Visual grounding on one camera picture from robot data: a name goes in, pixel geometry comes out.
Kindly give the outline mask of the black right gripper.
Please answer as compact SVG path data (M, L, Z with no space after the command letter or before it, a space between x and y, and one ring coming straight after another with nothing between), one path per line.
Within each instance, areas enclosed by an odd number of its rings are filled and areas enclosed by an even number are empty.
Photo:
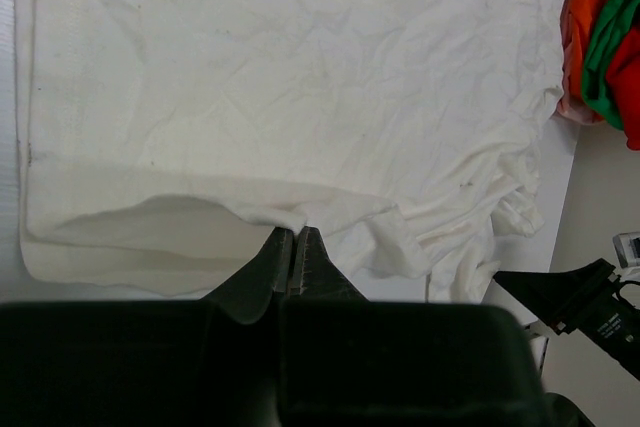
M579 331L639 377L639 309L622 295L631 286L604 259L566 272L499 271L493 280L560 334Z

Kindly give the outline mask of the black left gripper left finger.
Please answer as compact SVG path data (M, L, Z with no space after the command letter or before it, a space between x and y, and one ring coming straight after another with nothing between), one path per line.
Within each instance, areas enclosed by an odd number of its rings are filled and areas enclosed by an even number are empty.
M288 279L294 234L275 228L259 252L199 302L223 312L240 325L258 322L268 310L280 284Z

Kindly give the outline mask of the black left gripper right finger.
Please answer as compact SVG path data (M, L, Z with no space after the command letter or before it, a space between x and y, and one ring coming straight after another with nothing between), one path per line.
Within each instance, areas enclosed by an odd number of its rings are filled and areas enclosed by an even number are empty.
M366 297L331 262L320 231L304 227L295 241L287 297L366 301Z

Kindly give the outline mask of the white t shirt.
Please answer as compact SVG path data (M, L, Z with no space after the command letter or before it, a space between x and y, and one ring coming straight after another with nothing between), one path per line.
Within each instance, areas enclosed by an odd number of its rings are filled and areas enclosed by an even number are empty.
M542 226L563 0L15 0L29 274L168 295L276 227L477 302Z

